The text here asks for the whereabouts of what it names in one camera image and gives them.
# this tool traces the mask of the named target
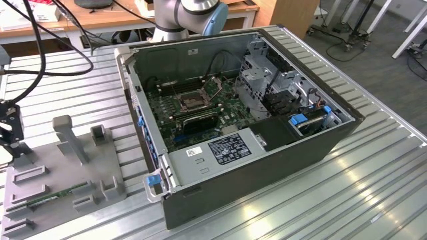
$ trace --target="green circuit board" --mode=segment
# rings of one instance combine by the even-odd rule
[[[202,93],[209,98],[208,103],[202,103],[200,89],[168,96],[161,96],[156,91],[146,93],[148,104],[169,152],[222,136],[226,134],[226,127],[229,126],[240,130],[256,121],[247,111],[245,105],[236,97],[233,86],[234,84],[229,80],[221,82],[220,86],[213,81],[205,83]],[[184,112],[185,101],[188,108],[197,107],[201,109]],[[193,134],[184,134],[184,121],[208,115],[218,117],[214,127]]]

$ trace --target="motherboard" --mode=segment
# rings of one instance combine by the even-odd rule
[[[157,84],[148,104],[169,152],[228,135],[255,123],[234,91],[234,79],[214,76]]]

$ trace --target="wire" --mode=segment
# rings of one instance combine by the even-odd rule
[[[82,34],[82,36],[85,37],[85,40],[88,42],[88,46],[90,48],[90,56],[93,56],[93,46],[92,46],[92,42],[90,39],[88,37],[86,31],[84,30],[76,16],[73,15],[72,11],[69,11],[69,9],[65,7],[65,5],[61,3],[61,1],[58,0],[52,0],[52,2],[54,3],[54,5],[58,8],[58,11],[64,14],[64,16],[70,20],[72,24],[80,29],[80,32]]]
[[[347,6],[345,6],[344,12],[341,13],[341,15],[340,15],[340,17],[339,17],[339,21],[340,21],[340,22],[343,22],[344,14],[345,14],[345,12],[347,12],[347,10],[348,10],[348,7],[349,7],[349,5],[352,4],[353,1],[355,1],[355,0],[351,0],[351,1],[348,2]]]
[[[214,55],[212,57],[210,63],[208,65],[208,68],[206,68],[206,71],[205,71],[205,74],[204,74],[204,78],[205,79],[208,78],[208,76],[210,74],[213,62],[214,62],[216,58],[218,57],[218,55],[222,54],[222,53],[229,54],[232,57],[234,57],[234,59],[239,61],[239,63],[241,63],[240,58],[232,52],[229,52],[228,50],[220,50],[217,53],[214,53]]]
[[[112,0],[112,2],[113,2],[114,4],[117,4],[118,7],[122,8],[122,10],[126,11],[129,14],[132,14],[134,17],[137,17],[138,19],[141,19],[141,20],[149,22],[150,24],[156,25],[156,23],[154,23],[153,21],[150,21],[150,20],[148,20],[146,18],[144,18],[144,17],[141,17],[140,15],[137,15],[137,14],[136,14],[134,12],[132,12],[128,8],[125,8],[116,0]]]
[[[275,82],[276,82],[276,80],[277,80],[277,78],[279,78],[280,73],[281,73],[281,72],[280,72],[279,69],[277,69],[277,71],[275,71],[272,80],[271,80],[271,82],[269,82],[269,84],[268,84],[268,86],[267,86],[267,88],[265,88],[264,97],[265,97],[265,95],[268,94],[268,91],[269,91],[269,89],[272,88],[272,86],[273,86],[273,84],[275,84]]]
[[[413,59],[415,62],[417,63],[417,65],[423,68],[423,70],[427,72],[427,68],[423,66],[423,64],[419,62],[419,60],[415,58],[415,56],[408,53],[408,56],[407,56],[407,61],[405,61],[405,64],[407,64],[407,67],[409,69],[409,71],[423,80],[427,82],[427,79],[424,77],[421,77],[416,72],[415,70],[411,68],[411,62],[409,62],[409,59]]]
[[[256,111],[256,112],[260,112],[260,113],[269,113],[269,111],[256,110],[255,108],[251,108],[251,107],[248,107],[248,109],[251,109],[251,110],[253,110],[253,111]]]
[[[22,18],[25,18],[28,21],[30,21],[30,18],[13,6],[12,3],[9,3],[6,0],[2,0],[2,2],[17,12]],[[53,77],[73,77],[73,76],[81,76],[86,73],[89,73],[93,70],[93,63],[86,57],[86,55],[82,54],[78,49],[74,48],[74,46],[69,45],[61,38],[57,36],[53,32],[50,32],[45,27],[42,27],[38,23],[36,23],[37,27],[45,31],[49,35],[52,35],[66,47],[69,47],[72,50],[76,51],[76,53],[84,58],[84,60],[89,64],[89,68],[84,71],[77,71],[77,72],[66,72],[66,73],[56,73],[56,72],[45,72],[45,76],[53,76]],[[2,75],[8,74],[30,74],[30,75],[37,75],[40,72],[38,71],[26,71],[26,70],[4,70]]]
[[[352,61],[352,60],[355,60],[355,58],[356,57],[359,57],[360,56],[360,54],[363,54],[364,52],[365,52],[365,50],[363,50],[361,52],[359,52],[352,58],[349,58],[349,59],[345,59],[345,60],[343,60],[343,59],[337,59],[336,57],[333,57],[333,56],[331,56],[331,54],[329,54],[329,50],[332,49],[332,48],[335,48],[335,47],[337,47],[339,45],[341,45],[343,44],[343,42],[340,42],[340,43],[337,43],[337,44],[335,44],[335,45],[332,45],[327,50],[325,50],[325,54],[328,55],[328,57],[331,58],[331,59],[333,59],[335,61],[339,61],[339,62],[341,62],[341,63],[347,63],[347,62],[349,62],[349,61]]]
[[[329,26],[327,25],[325,17],[323,16],[321,0],[320,0],[320,2],[319,2],[319,8],[320,8],[320,16],[321,16],[321,19],[323,19],[323,25],[321,25],[321,27],[325,28],[325,29],[328,29]]]
[[[32,30],[33,30],[36,44],[37,44],[38,53],[40,53],[41,64],[40,64],[40,71],[38,71],[38,75],[37,75],[36,79],[33,80],[33,82],[32,82],[30,86],[26,88],[26,90],[8,103],[8,104],[10,104],[10,106],[14,106],[32,93],[32,91],[37,87],[37,85],[44,77],[45,71],[46,71],[45,48],[41,43],[41,36],[40,36],[38,28],[37,28],[36,18],[34,18],[33,10],[32,10],[32,7],[30,7],[28,1],[29,0],[24,0],[22,3],[25,6],[25,9],[26,9],[26,13],[28,13],[28,17],[29,17],[29,21],[30,21],[30,25],[32,25]]]
[[[102,40],[104,42],[106,42],[109,45],[112,45],[112,43],[105,40],[104,38],[101,38],[101,36],[97,36],[96,34],[90,33],[89,31],[84,30],[86,34],[92,35],[93,38]]]

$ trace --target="slotted metal surface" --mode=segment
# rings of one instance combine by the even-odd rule
[[[265,31],[367,117],[352,136],[320,163],[182,227],[166,230],[161,204],[148,202],[141,184],[148,170],[113,48],[100,49],[90,57],[93,72],[78,77],[46,77],[21,101],[25,142],[30,147],[54,142],[52,118],[64,114],[73,117],[77,135],[98,124],[112,128],[128,198],[32,239],[425,238],[425,137],[285,29],[273,26]],[[6,67],[37,70],[38,62],[36,56],[16,58]],[[58,72],[86,67],[72,52],[48,55],[48,63],[48,69]],[[5,99],[14,97],[33,79],[9,76],[1,88]]]

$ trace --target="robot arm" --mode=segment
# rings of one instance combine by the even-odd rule
[[[224,28],[228,6],[220,0],[154,0],[153,7],[153,42],[185,39],[188,30],[210,36]]]

